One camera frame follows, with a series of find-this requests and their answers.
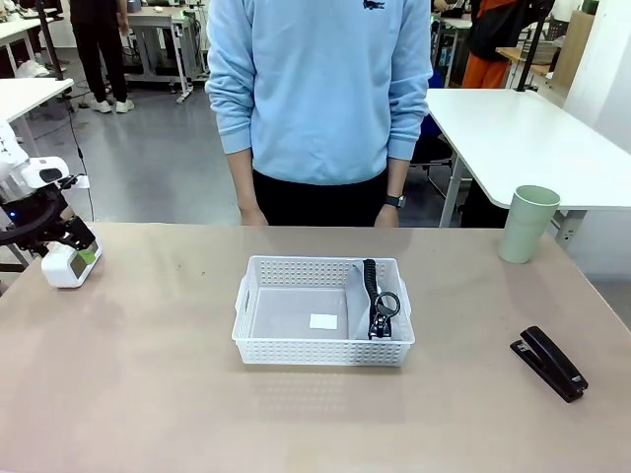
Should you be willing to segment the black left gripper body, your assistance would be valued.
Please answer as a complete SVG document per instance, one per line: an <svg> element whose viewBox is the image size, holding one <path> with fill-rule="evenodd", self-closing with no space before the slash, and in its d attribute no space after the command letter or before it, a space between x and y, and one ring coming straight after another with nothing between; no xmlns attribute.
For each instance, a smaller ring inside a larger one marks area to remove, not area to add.
<svg viewBox="0 0 631 473"><path fill-rule="evenodd" d="M61 213L66 207L59 187L43 187L20 199L1 197L1 210L10 220L7 229L1 231L1 245L15 244L37 252L43 242L60 242Z"/></svg>

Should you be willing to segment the person right hand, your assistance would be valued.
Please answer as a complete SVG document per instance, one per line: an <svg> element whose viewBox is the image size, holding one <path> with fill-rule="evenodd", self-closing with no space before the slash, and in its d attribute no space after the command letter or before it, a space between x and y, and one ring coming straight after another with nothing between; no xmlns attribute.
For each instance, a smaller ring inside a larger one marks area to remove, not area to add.
<svg viewBox="0 0 631 473"><path fill-rule="evenodd" d="M240 207L241 224L249 227L266 227L268 221L257 204Z"/></svg>

